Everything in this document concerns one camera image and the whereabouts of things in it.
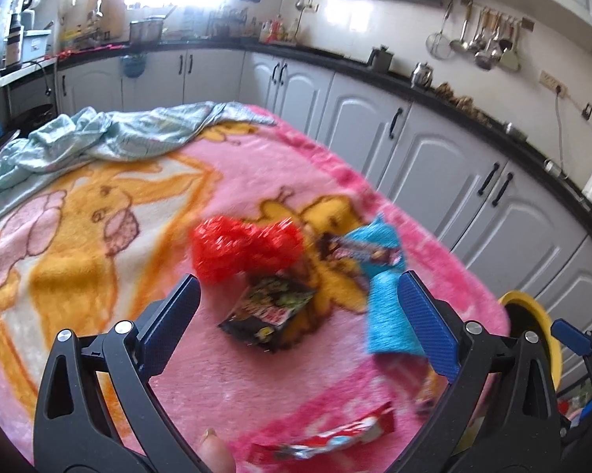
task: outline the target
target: wooden cutting board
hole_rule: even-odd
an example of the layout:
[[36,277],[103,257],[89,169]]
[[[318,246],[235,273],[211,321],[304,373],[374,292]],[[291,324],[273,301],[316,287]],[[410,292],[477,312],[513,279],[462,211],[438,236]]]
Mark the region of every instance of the wooden cutting board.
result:
[[[96,7],[97,0],[88,0],[86,14]],[[111,39],[118,39],[123,35],[126,9],[125,0],[101,0],[103,17],[99,24],[102,32],[110,33]]]

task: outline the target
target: blue knitted item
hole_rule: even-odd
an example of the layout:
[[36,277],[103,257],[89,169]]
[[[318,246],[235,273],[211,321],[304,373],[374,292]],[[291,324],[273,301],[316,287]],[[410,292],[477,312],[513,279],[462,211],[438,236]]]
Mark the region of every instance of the blue knitted item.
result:
[[388,270],[370,282],[367,349],[370,354],[404,352],[424,356],[423,347],[408,322],[397,296],[401,272]]
[[[401,246],[397,231],[385,223],[381,214],[369,225],[358,227],[346,236],[352,240],[367,241],[383,247]],[[360,266],[370,278],[368,352],[405,352],[424,356],[421,344],[403,314],[397,297],[399,277],[406,269],[405,260],[402,259],[394,268],[372,263],[360,263]]]
[[[379,214],[369,225],[363,225],[354,229],[346,235],[352,240],[367,241],[382,247],[400,247],[401,242],[397,235],[397,231],[390,224],[386,224],[383,220],[383,215]],[[391,266],[374,265],[373,263],[360,263],[362,271],[372,279],[377,274],[381,274],[390,270]],[[395,266],[400,272],[406,269],[406,262],[404,259]]]

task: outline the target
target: cartoon print blanket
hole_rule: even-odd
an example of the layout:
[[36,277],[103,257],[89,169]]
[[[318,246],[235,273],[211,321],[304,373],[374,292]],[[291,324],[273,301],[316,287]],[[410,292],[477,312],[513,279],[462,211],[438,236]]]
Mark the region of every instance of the cartoon print blanket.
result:
[[[276,122],[223,123],[156,159],[89,164],[0,220],[0,425],[27,458],[37,387],[57,332],[88,335],[136,318],[193,272],[188,234],[211,216],[261,224],[289,217],[320,235],[345,234],[382,212],[401,236],[408,268],[435,297],[463,320],[507,332],[495,298],[433,236],[324,147]],[[392,401],[394,433],[280,469],[382,472],[423,423],[413,398],[426,361],[368,355],[363,284],[349,268],[321,260],[312,241],[305,248],[316,295],[290,322],[288,350],[268,354],[217,328],[245,289],[237,277],[203,287],[197,314],[150,383],[192,446],[214,427],[238,471],[251,473],[278,471],[245,462],[251,442],[289,442]],[[109,381],[102,385],[127,446],[139,449]]]

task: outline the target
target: power outlet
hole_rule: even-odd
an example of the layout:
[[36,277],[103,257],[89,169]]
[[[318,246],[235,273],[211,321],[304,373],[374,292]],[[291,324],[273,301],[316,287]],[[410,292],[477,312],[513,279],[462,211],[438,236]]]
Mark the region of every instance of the power outlet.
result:
[[550,73],[546,73],[545,71],[541,71],[539,76],[539,83],[543,85],[545,88],[550,89],[553,93],[557,93],[557,87],[560,88],[559,96],[565,97],[568,95],[568,86],[564,83],[561,83],[555,77],[553,77]]

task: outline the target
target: yellow trash can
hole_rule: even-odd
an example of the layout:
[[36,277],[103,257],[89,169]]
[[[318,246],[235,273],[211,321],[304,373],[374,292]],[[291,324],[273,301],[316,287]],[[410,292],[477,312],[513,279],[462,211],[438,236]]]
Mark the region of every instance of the yellow trash can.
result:
[[559,389],[563,371],[563,357],[559,341],[550,334],[552,319],[535,299],[522,291],[509,291],[501,299],[510,319],[510,335],[519,338],[525,331],[539,334],[550,361],[550,373],[555,390]]

